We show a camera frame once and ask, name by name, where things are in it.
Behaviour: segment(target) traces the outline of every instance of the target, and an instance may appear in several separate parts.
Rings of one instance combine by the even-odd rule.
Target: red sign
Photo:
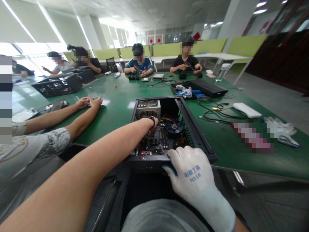
[[[195,41],[197,41],[200,37],[201,37],[201,35],[199,34],[199,32],[197,32],[197,33],[193,36],[193,38],[194,38]]]

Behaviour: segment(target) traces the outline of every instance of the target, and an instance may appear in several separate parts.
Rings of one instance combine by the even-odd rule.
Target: glove
[[[171,179],[173,190],[195,207],[215,232],[231,232],[236,216],[228,201],[215,186],[212,168],[205,153],[199,148],[178,147],[168,156],[177,171],[163,166]]]

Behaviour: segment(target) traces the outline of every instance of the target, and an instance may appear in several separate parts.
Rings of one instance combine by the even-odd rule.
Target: blue t-shirt
[[[145,56],[144,57],[144,62],[142,64],[139,64],[137,60],[130,60],[130,62],[126,65],[126,68],[132,68],[134,67],[134,65],[137,64],[139,69],[142,71],[147,71],[148,69],[152,68],[154,69],[154,66],[152,64],[152,60],[150,57]]]

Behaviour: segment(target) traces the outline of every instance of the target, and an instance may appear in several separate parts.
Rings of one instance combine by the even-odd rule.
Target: hand
[[[154,125],[154,127],[151,128],[150,131],[149,131],[150,136],[153,136],[153,135],[154,135],[155,129],[156,129],[156,127],[157,127],[157,125],[158,125],[158,122],[159,122],[159,120],[158,120],[156,117],[154,117],[154,116],[152,116],[152,117],[154,118],[155,125]]]
[[[185,71],[189,66],[185,64],[181,64],[178,66],[180,70]]]
[[[163,166],[169,175],[173,190],[195,207],[215,232],[231,232],[235,225],[235,213],[217,189],[211,165],[199,148],[178,147],[167,152],[177,171]]]
[[[42,68],[43,68],[44,71],[49,71],[48,68],[45,68],[45,67],[43,67],[43,66],[42,66]]]
[[[97,99],[93,100],[92,97],[88,95],[88,99],[92,107],[101,107],[101,104],[103,102],[101,97],[98,97]]]
[[[77,106],[78,109],[83,109],[85,108],[86,106],[88,106],[90,103],[89,103],[89,99],[88,97],[83,97],[81,99],[79,99],[75,105]]]
[[[147,76],[146,72],[145,72],[145,71],[142,71],[141,77],[145,77],[145,76]]]
[[[130,71],[131,71],[131,73],[136,73],[136,72],[137,72],[136,69],[135,69],[135,67],[132,67],[132,68],[130,69]]]

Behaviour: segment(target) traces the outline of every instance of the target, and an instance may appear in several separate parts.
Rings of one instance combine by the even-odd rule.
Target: person
[[[57,64],[53,71],[50,71],[48,68],[42,66],[44,71],[49,72],[51,75],[49,77],[60,76],[59,72],[72,68],[72,65],[64,60],[58,52],[49,52],[47,57],[52,58],[53,61]]]
[[[146,77],[154,72],[154,66],[150,57],[144,56],[144,48],[140,43],[136,43],[132,48],[134,59],[126,65],[123,70],[125,73],[136,73],[134,65],[138,65],[141,71],[141,77]]]
[[[157,118],[142,118],[82,150],[12,213],[0,225],[0,231],[83,231],[99,183],[148,131],[155,131],[157,124]],[[164,167],[174,191],[199,210],[215,232],[247,231],[215,186],[211,165],[202,150],[178,147],[168,155],[178,174]],[[189,171],[194,177],[186,178],[184,173]],[[146,202],[131,210],[122,231],[208,231],[189,213],[174,201]]]
[[[74,47],[68,45],[68,51],[73,51],[77,57],[77,61],[72,60],[71,65],[73,66],[89,66],[93,74],[102,73],[102,66],[97,58],[90,58],[88,51],[83,47]]]
[[[185,62],[188,62],[194,69],[195,75],[201,73],[203,69],[202,66],[199,64],[198,60],[190,54],[193,44],[193,38],[184,39],[182,41],[182,53],[175,59],[170,72],[190,70],[189,66],[185,64]]]
[[[57,156],[90,125],[101,103],[100,97],[93,100],[88,96],[66,108],[13,123],[12,144],[0,144],[0,223],[59,168]],[[30,135],[57,125],[90,104],[68,126]]]

